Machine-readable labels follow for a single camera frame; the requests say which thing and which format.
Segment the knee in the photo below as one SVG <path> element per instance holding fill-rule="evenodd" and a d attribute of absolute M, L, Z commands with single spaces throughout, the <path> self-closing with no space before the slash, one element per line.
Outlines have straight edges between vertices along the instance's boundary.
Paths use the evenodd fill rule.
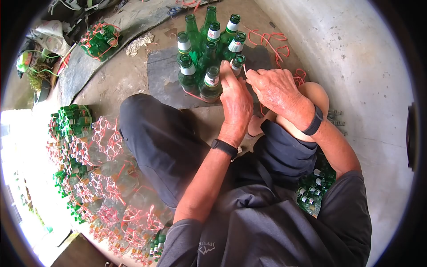
<path fill-rule="evenodd" d="M 120 125 L 132 123 L 135 116 L 144 117 L 153 101 L 157 100 L 149 94 L 134 94 L 126 98 L 120 105 Z"/>
<path fill-rule="evenodd" d="M 318 106 L 323 115 L 326 117 L 329 110 L 329 97 L 326 94 L 325 89 L 318 83 L 315 82 L 305 82 L 298 87 L 298 90 L 305 97 L 311 100 L 313 104 Z"/>

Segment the black wristband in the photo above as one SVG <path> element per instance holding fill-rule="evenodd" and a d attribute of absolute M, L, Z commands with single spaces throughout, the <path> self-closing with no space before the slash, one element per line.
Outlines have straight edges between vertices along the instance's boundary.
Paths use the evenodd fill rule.
<path fill-rule="evenodd" d="M 219 139 L 214 139 L 212 141 L 211 148 L 224 151 L 231 156 L 231 160 L 235 159 L 237 156 L 237 148 Z"/>
<path fill-rule="evenodd" d="M 308 128 L 305 131 L 302 131 L 302 133 L 305 135 L 314 135 L 317 132 L 317 130 L 319 129 L 320 124 L 323 121 L 322 110 L 316 105 L 314 105 L 314 108 L 316 111 L 314 112 L 314 118 L 311 121 L 310 126 L 308 126 Z"/>

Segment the person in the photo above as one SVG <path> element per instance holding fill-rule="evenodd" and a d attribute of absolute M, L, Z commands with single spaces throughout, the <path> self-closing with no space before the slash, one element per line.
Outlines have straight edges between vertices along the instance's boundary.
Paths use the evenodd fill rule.
<path fill-rule="evenodd" d="M 326 119 L 324 89 L 313 82 L 297 88 L 288 70 L 248 70 L 246 77 L 236 79 L 221 63 L 225 119 L 214 148 L 181 111 L 152 96 L 133 95 L 120 107 L 128 147 L 175 212 L 158 265 L 366 265 L 371 220 L 361 167 Z M 252 116 L 246 83 L 270 109 L 262 119 Z M 231 162 L 246 133 L 264 135 L 253 153 Z M 337 180 L 315 218 L 296 205 L 295 190 L 313 171 L 318 145 Z"/>

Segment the scissors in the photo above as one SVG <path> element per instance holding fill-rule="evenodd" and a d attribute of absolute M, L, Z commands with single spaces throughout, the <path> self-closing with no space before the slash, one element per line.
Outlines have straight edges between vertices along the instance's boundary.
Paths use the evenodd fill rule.
<path fill-rule="evenodd" d="M 182 8 L 180 8 L 180 7 L 168 7 L 167 6 L 167 8 L 169 8 L 169 11 L 167 12 L 167 14 L 169 16 L 174 16 L 174 15 L 178 14 L 179 12 L 181 12 L 181 10 L 182 10 Z"/>

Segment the dark gray shorts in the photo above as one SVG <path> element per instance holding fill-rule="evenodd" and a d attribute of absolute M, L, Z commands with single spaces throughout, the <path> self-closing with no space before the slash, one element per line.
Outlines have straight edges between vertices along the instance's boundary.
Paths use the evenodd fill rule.
<path fill-rule="evenodd" d="M 295 190 L 298 179 L 313 171 L 316 143 L 292 137 L 266 120 L 264 136 L 230 164 L 226 188 L 267 183 Z M 184 114 L 147 94 L 136 94 L 120 106 L 120 132 L 141 171 L 161 200 L 176 208 L 210 146 L 194 134 Z"/>

